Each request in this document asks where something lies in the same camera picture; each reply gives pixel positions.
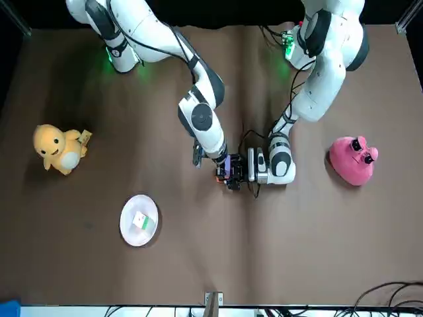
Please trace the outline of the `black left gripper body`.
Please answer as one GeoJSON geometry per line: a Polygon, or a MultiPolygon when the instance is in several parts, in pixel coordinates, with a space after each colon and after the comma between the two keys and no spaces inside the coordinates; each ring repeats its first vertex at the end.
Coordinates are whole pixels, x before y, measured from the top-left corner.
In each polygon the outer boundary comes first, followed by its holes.
{"type": "Polygon", "coordinates": [[[235,177],[240,181],[240,184],[242,184],[249,180],[248,160],[243,155],[238,155],[239,165],[235,167],[235,177]]]}

